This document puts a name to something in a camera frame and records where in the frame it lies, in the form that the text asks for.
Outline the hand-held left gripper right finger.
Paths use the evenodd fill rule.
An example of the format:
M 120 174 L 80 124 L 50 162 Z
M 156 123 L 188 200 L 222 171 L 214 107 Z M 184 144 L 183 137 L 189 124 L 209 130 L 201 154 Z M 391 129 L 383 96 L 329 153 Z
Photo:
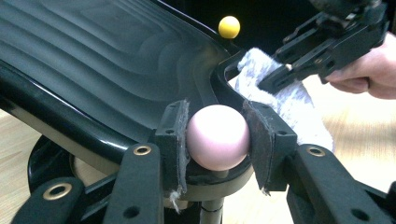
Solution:
M 261 191 L 285 191 L 284 160 L 297 146 L 297 134 L 269 105 L 245 101 L 250 131 L 249 157 Z

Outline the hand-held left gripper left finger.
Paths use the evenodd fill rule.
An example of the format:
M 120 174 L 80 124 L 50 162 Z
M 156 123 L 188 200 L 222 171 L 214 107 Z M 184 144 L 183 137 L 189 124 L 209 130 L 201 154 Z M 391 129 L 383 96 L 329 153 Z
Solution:
M 186 148 L 186 129 L 189 106 L 186 100 L 168 105 L 154 134 L 154 143 L 161 151 L 166 195 L 173 191 L 187 191 L 186 173 L 190 155 Z

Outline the purple white fluffy cloth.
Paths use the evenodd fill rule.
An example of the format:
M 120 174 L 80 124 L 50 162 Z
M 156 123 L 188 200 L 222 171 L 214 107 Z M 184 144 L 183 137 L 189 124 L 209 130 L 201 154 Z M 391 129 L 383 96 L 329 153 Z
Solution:
M 237 65 L 239 75 L 233 88 L 249 101 L 272 107 L 297 133 L 298 145 L 313 144 L 334 151 L 332 136 L 302 81 L 294 81 L 275 94 L 259 88 L 259 83 L 280 67 L 262 50 L 250 49 Z

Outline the pink ball knob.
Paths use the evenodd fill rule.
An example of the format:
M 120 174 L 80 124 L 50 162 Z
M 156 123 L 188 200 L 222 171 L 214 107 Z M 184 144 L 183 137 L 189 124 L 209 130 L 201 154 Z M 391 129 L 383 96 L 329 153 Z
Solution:
M 202 167 L 226 171 L 248 154 L 249 129 L 243 116 L 226 105 L 210 105 L 196 112 L 187 128 L 187 150 Z

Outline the yellow ball knob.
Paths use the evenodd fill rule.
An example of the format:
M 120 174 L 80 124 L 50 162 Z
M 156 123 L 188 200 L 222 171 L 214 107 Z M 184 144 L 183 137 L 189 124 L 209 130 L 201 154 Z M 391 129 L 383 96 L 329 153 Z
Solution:
M 223 38 L 235 39 L 240 32 L 240 22 L 234 16 L 226 16 L 220 20 L 218 31 Z

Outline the black wavy tray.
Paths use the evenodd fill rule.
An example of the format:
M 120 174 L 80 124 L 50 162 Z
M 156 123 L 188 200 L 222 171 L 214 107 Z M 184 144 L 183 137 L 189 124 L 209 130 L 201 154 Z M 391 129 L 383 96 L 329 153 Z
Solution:
M 40 134 L 13 224 L 221 224 L 248 157 L 166 195 L 154 134 L 177 101 L 240 110 L 243 54 L 161 0 L 0 0 L 0 109 Z

